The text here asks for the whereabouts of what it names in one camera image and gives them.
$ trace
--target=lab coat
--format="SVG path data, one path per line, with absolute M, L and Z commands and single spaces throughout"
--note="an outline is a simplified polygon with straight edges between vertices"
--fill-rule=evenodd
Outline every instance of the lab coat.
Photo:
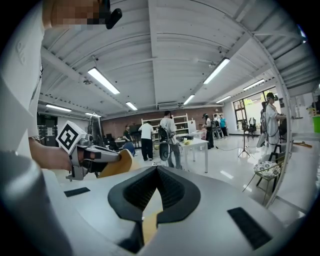
M 268 104 L 265 109 L 268 141 L 271 145 L 276 145 L 279 140 L 279 127 L 276 116 L 279 115 L 275 106 Z

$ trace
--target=window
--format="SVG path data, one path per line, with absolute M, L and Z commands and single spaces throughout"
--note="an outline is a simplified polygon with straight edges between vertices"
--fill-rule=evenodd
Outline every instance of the window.
M 240 99 L 233 103 L 236 126 L 238 131 L 242 129 L 242 120 L 246 120 L 247 124 L 251 118 L 254 118 L 256 121 L 256 128 L 259 129 L 261 126 L 261 110 L 262 102 L 267 100 L 266 96 L 268 93 L 273 93 L 275 96 L 274 106 L 278 113 L 281 113 L 280 102 L 278 98 L 278 93 L 275 87 L 262 91 L 260 93 L 251 95 L 249 97 Z
M 242 128 L 241 122 L 243 120 L 247 120 L 245 104 L 243 99 L 234 102 L 233 106 L 234 106 L 234 112 L 235 112 L 235 118 L 236 118 L 236 128 L 238 129 L 238 131 L 240 131 Z

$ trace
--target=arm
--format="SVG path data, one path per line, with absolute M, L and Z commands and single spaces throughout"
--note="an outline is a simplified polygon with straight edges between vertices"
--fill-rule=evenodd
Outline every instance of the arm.
M 59 169 L 71 171 L 71 162 L 68 153 L 61 147 L 44 146 L 29 138 L 29 147 L 32 159 L 42 169 Z

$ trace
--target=white ceiling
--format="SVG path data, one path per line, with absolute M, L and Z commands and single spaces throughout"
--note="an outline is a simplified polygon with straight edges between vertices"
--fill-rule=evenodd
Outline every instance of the white ceiling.
M 275 84 L 266 51 L 288 88 L 319 82 L 308 43 L 270 0 L 112 0 L 115 8 L 122 9 L 123 17 L 112 30 L 100 25 L 46 31 L 40 112 L 58 114 L 45 107 L 51 103 L 72 109 L 73 117 L 97 112 L 112 118 L 128 115 L 128 101 L 145 112 L 161 103 L 183 103 L 191 94 L 190 106 L 214 104 L 259 79 L 270 81 L 266 86 Z M 230 63 L 204 86 L 224 57 Z M 120 94 L 90 77 L 93 67 Z M 85 85 L 84 79 L 92 84 Z

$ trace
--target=floor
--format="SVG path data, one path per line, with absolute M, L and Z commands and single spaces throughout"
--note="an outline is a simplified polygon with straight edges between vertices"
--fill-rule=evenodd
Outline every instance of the floor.
M 239 154 L 243 150 L 244 141 L 243 137 L 240 135 L 231 135 L 226 139 L 220 138 L 214 140 L 215 148 L 212 148 L 208 151 L 208 173 L 205 173 L 205 154 L 204 151 L 200 151 L 200 149 L 195 150 L 195 162 L 193 161 L 192 151 L 188 152 L 188 168 L 189 171 L 198 175 L 207 176 L 210 178 L 218 179 L 224 181 L 236 189 L 238 189 L 239 193 L 242 193 L 244 188 L 247 186 L 248 182 L 254 176 L 254 165 L 258 163 L 260 160 L 266 160 L 268 158 L 268 154 L 271 152 L 271 148 L 269 147 L 261 147 L 257 148 L 258 137 L 252 137 L 247 139 L 245 138 L 245 149 L 249 153 L 243 153 L 239 156 Z M 153 161 L 144 161 L 141 150 L 138 149 L 136 151 L 137 156 L 135 156 L 135 160 L 138 161 L 141 167 L 152 166 L 152 164 L 167 166 L 166 162 L 161 161 L 159 157 L 159 151 L 154 150 L 154 158 Z M 181 164 L 184 168 L 184 157 L 181 155 Z M 60 183 L 68 183 L 69 180 L 66 179 L 65 171 L 54 171 L 58 181 Z M 96 179 L 95 175 L 89 173 L 85 180 Z M 259 187 L 256 186 L 259 180 L 258 176 L 255 176 L 250 185 L 243 192 L 248 197 L 257 201 L 259 204 L 263 203 L 265 192 L 262 189 L 267 188 L 267 181 L 262 180 Z M 268 193 L 271 195 L 272 193 L 273 181 L 269 183 Z M 269 196 L 266 196 L 265 204 L 268 201 Z M 149 202 L 147 208 L 145 209 L 143 215 L 145 217 L 151 215 L 155 211 L 162 210 L 159 208 L 161 205 L 161 197 L 158 191 L 156 191 Z M 287 213 L 284 213 L 283 218 L 281 219 L 283 223 L 291 223 L 291 220 L 286 219 Z

